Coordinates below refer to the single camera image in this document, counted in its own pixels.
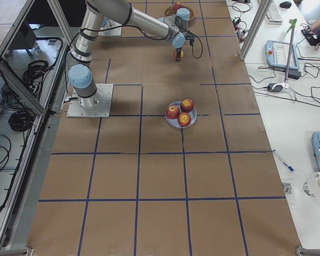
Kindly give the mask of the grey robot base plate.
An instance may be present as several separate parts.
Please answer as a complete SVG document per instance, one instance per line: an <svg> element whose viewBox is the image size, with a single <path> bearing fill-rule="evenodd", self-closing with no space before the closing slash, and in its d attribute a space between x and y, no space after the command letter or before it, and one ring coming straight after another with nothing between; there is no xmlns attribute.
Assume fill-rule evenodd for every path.
<svg viewBox="0 0 320 256"><path fill-rule="evenodd" d="M69 118L108 118L113 96L113 84L96 84L97 91L90 98L81 98L74 89L67 111Z"/></svg>

